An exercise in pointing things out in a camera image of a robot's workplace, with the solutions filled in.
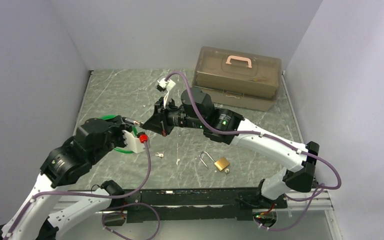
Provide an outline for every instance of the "open padlock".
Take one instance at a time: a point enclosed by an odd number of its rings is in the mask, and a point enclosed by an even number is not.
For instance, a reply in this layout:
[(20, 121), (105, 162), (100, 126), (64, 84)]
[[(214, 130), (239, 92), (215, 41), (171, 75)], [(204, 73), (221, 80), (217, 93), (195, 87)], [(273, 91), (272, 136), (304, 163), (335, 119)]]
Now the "open padlock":
[(206, 166), (206, 168), (208, 168), (207, 164), (204, 162), (203, 158), (202, 158), (202, 155), (203, 154), (207, 154), (207, 156), (212, 160), (212, 162), (214, 163), (215, 167), (221, 172), (223, 171), (224, 169), (226, 173), (229, 172), (229, 169), (227, 168), (231, 163), (225, 158), (225, 157), (222, 157), (220, 158), (219, 160), (217, 161), (214, 161), (214, 159), (210, 156), (210, 154), (206, 151), (202, 151), (200, 154), (199, 154), (199, 159), (201, 159), (201, 162)]

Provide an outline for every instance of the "metal tool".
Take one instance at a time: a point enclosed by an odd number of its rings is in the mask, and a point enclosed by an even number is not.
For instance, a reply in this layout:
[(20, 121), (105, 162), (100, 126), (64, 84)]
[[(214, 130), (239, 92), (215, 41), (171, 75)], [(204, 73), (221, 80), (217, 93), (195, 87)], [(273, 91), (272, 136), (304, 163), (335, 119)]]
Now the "metal tool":
[(217, 161), (214, 161), (214, 159), (210, 156), (210, 154), (206, 151), (202, 151), (200, 154), (199, 154), (199, 159), (201, 159), (201, 162), (206, 166), (206, 168), (208, 168), (207, 164), (204, 162), (203, 158), (202, 158), (202, 154), (207, 154), (207, 156), (212, 160), (212, 162), (214, 163), (215, 167), (221, 172), (223, 171), (223, 169), (227, 168), (229, 165), (230, 165), (230, 162), (225, 158), (225, 157), (222, 157), (220, 158), (219, 160)]

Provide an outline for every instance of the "toolbox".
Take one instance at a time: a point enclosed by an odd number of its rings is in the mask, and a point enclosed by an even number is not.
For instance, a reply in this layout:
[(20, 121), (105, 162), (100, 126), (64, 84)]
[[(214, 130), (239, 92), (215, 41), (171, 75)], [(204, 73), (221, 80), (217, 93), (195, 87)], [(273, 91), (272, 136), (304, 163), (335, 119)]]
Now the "toolbox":
[(192, 85), (215, 103), (267, 111), (279, 95), (281, 73), (279, 58), (204, 46)]

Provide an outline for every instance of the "toolbox handle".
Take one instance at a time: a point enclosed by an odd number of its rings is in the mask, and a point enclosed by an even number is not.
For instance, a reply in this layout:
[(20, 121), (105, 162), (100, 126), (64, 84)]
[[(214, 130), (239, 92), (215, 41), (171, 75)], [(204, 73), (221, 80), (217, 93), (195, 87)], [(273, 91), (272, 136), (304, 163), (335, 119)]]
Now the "toolbox handle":
[(226, 64), (229, 64), (231, 65), (231, 60), (238, 60), (238, 61), (244, 61), (244, 62), (248, 62), (248, 68), (252, 69), (253, 66), (251, 64), (251, 59), (247, 58), (247, 57), (243, 57), (243, 56), (235, 56), (235, 55), (230, 55), (228, 58), (227, 58), (227, 61), (226, 61)]

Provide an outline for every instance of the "gray marble surface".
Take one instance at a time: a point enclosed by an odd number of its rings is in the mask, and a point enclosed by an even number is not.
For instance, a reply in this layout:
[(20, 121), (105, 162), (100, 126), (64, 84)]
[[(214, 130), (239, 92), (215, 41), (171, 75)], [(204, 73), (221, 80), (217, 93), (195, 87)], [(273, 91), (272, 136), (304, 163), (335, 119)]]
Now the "gray marble surface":
[[(156, 90), (156, 80), (173, 70), (183, 71), (189, 82), (193, 69), (120, 69), (95, 70), (90, 78), (78, 124), (89, 118), (104, 115), (121, 115), (145, 122), (154, 111), (154, 103), (163, 93)], [(185, 89), (178, 76), (175, 81), (176, 104)], [(256, 125), (291, 141), (300, 142), (298, 130), (285, 91), (280, 90), (277, 103), (267, 112), (216, 104), (231, 109)], [(144, 188), (219, 188), (253, 187), (261, 179), (269, 178), (281, 169), (281, 165), (264, 155), (243, 147), (212, 142), (197, 129), (175, 128), (167, 137), (146, 131), (150, 138), (152, 153), (151, 175)], [(207, 151), (218, 160), (226, 157), (230, 173), (219, 172), (210, 163), (206, 168), (198, 158)], [(164, 157), (155, 156), (163, 153)], [(74, 190), (90, 189), (106, 180), (116, 181), (124, 189), (136, 188), (147, 172), (147, 158), (139, 154), (110, 152), (89, 174), (82, 176), (72, 187)]]

